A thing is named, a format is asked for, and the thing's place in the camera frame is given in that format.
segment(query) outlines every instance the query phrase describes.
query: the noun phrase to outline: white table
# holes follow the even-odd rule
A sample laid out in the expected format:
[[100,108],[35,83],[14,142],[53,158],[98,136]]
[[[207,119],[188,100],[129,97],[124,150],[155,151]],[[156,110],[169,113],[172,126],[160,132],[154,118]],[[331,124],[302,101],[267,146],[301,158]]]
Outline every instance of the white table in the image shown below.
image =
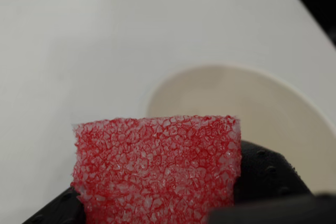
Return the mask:
[[298,0],[0,0],[0,222],[71,182],[71,123],[145,116],[204,63],[262,69],[336,122],[336,51]]

